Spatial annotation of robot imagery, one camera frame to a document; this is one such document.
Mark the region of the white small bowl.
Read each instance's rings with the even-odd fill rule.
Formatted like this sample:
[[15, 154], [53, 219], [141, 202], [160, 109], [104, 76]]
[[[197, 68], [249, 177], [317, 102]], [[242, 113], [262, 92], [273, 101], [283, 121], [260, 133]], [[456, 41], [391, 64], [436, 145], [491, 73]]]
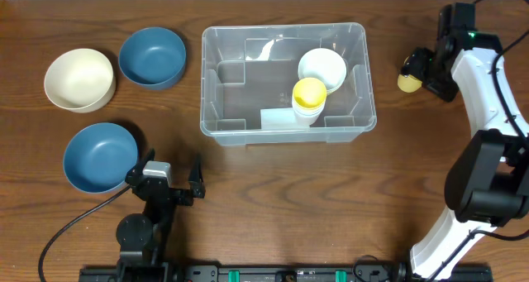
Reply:
[[347, 75], [344, 59], [334, 50], [316, 48], [305, 53], [298, 63], [298, 78], [321, 80], [326, 90], [343, 84]]

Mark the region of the pink cup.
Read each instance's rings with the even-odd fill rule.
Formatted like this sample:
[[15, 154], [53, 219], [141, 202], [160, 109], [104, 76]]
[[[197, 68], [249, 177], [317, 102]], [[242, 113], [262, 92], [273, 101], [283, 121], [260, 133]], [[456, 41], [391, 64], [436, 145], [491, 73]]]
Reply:
[[317, 119], [301, 119], [301, 118], [296, 117], [295, 113], [294, 113], [294, 116], [295, 116], [295, 120], [297, 124], [302, 127], [310, 127], [317, 120]]

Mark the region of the cream large bowl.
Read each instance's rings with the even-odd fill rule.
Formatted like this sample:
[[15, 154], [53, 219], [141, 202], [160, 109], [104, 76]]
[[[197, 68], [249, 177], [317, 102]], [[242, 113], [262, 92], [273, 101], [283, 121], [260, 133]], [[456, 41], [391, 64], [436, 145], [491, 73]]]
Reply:
[[81, 48], [63, 53], [45, 73], [46, 97], [58, 108], [76, 113], [94, 112], [112, 99], [116, 77], [101, 52]]

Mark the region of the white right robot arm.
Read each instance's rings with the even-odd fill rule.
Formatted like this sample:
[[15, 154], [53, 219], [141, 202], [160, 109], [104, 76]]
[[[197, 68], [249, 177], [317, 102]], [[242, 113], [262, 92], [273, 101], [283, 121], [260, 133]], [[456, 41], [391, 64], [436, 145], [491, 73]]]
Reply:
[[461, 95], [472, 138], [446, 176], [442, 214], [396, 281], [486, 280], [460, 259], [528, 213], [528, 124], [505, 75], [506, 51], [498, 36], [478, 31], [473, 3], [456, 2], [440, 11], [435, 49], [416, 48], [401, 68], [403, 92], [424, 88], [446, 102]]

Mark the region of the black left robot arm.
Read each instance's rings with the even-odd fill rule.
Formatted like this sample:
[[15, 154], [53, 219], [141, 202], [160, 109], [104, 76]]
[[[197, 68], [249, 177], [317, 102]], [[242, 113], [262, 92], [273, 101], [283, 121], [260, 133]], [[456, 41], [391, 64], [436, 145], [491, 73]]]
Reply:
[[124, 217], [117, 226], [120, 257], [116, 282], [183, 279], [180, 268], [164, 259], [164, 252], [177, 207], [191, 206], [194, 199], [205, 197], [201, 157], [195, 158], [187, 189], [173, 188], [170, 164], [154, 158], [151, 149], [126, 174], [127, 186], [145, 202], [145, 207], [142, 213]]

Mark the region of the cream cup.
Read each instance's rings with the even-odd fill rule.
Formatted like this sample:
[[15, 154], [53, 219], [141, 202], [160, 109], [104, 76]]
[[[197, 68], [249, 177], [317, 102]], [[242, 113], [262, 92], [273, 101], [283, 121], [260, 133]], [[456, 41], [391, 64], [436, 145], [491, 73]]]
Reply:
[[320, 114], [323, 111], [325, 104], [326, 102], [323, 101], [319, 106], [315, 108], [305, 108], [301, 104], [297, 103], [295, 99], [293, 99], [292, 101], [293, 110], [297, 113], [304, 114], [304, 115]]

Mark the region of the yellow cup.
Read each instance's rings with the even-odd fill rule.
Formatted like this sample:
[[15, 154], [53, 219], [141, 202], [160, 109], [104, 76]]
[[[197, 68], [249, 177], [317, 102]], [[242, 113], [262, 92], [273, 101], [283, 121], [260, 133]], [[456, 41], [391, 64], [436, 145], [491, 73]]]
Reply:
[[300, 79], [293, 87], [293, 103], [304, 109], [318, 109], [326, 101], [325, 84], [316, 78]]
[[422, 86], [422, 81], [412, 75], [400, 74], [397, 84], [403, 92], [414, 93]]

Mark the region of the light blue cup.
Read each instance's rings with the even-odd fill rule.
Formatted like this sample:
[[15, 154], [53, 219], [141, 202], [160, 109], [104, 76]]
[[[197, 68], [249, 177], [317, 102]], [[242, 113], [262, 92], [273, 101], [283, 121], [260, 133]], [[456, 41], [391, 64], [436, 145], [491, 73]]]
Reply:
[[304, 115], [304, 114], [297, 113], [295, 111], [294, 111], [294, 113], [295, 113], [296, 117], [301, 118], [301, 119], [317, 119], [319, 117], [319, 115], [320, 115], [320, 114]]

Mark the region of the blue large bowl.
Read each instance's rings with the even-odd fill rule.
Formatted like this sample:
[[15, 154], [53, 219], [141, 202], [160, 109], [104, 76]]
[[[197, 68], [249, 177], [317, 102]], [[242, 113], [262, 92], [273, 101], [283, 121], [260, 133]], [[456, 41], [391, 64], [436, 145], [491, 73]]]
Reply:
[[187, 50], [183, 39], [163, 27], [136, 31], [123, 43], [118, 64], [131, 82], [152, 90], [175, 86], [183, 77]]
[[100, 122], [79, 131], [66, 146], [64, 175], [76, 189], [103, 194], [120, 188], [139, 158], [134, 136], [115, 123]]

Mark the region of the clear plastic storage bin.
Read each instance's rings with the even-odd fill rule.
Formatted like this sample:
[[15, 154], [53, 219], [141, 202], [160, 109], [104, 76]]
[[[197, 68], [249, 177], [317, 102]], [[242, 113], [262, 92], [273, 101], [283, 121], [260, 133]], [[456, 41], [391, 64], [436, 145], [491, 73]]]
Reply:
[[[326, 48], [345, 82], [317, 120], [297, 124], [292, 91], [305, 53]], [[221, 146], [351, 142], [377, 123], [365, 29], [355, 22], [212, 26], [202, 34], [200, 128]]]

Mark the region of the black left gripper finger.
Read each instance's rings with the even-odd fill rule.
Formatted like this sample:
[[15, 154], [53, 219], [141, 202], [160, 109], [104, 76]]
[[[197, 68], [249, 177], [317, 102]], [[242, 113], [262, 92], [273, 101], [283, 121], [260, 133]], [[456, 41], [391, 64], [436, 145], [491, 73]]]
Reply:
[[149, 149], [145, 156], [141, 158], [126, 174], [125, 182], [129, 185], [140, 185], [145, 179], [143, 169], [149, 161], [155, 158], [155, 150]]
[[206, 189], [202, 173], [202, 158], [198, 155], [189, 173], [188, 182], [194, 198], [204, 198]]

